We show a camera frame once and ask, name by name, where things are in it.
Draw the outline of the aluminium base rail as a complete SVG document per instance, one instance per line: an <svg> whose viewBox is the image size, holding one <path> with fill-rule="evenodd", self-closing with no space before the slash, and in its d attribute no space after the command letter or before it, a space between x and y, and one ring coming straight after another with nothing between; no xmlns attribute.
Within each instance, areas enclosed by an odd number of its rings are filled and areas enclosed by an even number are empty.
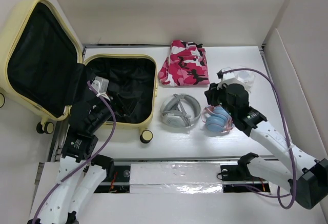
<svg viewBox="0 0 328 224"><path fill-rule="evenodd" d="M115 170L96 193L243 193L271 194L270 183L256 177L234 176L236 161L116 162Z"/></svg>

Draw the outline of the pink blue cat-ear headphones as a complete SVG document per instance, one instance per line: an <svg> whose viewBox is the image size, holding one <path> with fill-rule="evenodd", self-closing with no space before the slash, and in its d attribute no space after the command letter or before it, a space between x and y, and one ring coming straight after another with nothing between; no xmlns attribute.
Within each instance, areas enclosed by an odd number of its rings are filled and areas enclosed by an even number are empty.
<svg viewBox="0 0 328 224"><path fill-rule="evenodd" d="M201 119L211 132L226 133L234 128L231 116L222 106L206 106Z"/></svg>

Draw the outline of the grey white headphones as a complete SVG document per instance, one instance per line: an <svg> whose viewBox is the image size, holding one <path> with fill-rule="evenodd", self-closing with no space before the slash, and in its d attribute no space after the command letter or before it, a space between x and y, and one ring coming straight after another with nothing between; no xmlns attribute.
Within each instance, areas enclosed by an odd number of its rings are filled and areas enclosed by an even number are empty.
<svg viewBox="0 0 328 224"><path fill-rule="evenodd" d="M190 115L185 110L183 103L187 103L193 110ZM201 117L202 109L200 103L188 94L173 94L161 105L160 115L162 123L173 128L192 127Z"/></svg>

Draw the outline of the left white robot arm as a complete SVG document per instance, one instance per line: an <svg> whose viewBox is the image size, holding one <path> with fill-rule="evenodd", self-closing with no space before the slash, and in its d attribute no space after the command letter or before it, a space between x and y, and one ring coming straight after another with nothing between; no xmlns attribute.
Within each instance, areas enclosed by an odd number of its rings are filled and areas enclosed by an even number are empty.
<svg viewBox="0 0 328 224"><path fill-rule="evenodd" d="M78 223L96 188L114 176L112 158L95 151L95 131L114 117L112 98L98 94L97 101L86 103L87 116L70 122L61 150L58 175L29 223Z"/></svg>

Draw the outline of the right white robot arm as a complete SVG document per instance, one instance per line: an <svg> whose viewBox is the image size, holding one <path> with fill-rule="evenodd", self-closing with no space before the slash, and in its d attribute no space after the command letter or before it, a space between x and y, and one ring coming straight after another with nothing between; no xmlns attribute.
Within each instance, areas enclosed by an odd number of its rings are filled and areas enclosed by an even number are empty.
<svg viewBox="0 0 328 224"><path fill-rule="evenodd" d="M264 146L280 162L275 166L248 153L238 161L236 171L240 178L266 179L289 191L306 209L327 197L327 159L317 160L288 143L262 113L249 105L249 94L242 85L211 83L204 94L209 105L224 108L239 131Z"/></svg>

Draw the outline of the yellow hard-shell suitcase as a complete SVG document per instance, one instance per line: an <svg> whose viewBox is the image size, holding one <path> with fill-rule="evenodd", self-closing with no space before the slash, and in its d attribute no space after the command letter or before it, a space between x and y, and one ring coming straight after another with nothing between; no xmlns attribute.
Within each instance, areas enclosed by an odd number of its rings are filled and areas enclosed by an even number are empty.
<svg viewBox="0 0 328 224"><path fill-rule="evenodd" d="M49 120L70 122L87 116L83 105L96 97L91 87L99 76L109 81L114 117L102 126L137 128L149 143L148 125L156 96L156 62L144 54L83 50L55 6L48 0L24 0L11 11L1 32L1 88L41 117L38 133Z"/></svg>

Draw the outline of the white plastic tissue pack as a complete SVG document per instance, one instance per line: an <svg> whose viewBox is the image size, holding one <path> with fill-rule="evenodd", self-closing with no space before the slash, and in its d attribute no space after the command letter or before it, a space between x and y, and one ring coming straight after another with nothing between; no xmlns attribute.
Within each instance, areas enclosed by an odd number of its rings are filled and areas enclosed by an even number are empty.
<svg viewBox="0 0 328 224"><path fill-rule="evenodd" d="M251 71L237 71L235 74L236 79L250 92L255 81L255 75Z"/></svg>

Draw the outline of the pink camouflage garment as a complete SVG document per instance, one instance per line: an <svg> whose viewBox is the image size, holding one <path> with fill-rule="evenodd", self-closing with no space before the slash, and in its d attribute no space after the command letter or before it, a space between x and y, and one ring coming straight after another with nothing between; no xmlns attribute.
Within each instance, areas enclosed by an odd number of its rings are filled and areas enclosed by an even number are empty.
<svg viewBox="0 0 328 224"><path fill-rule="evenodd" d="M209 74L206 50L202 44L174 40L158 79L170 87L208 85Z"/></svg>

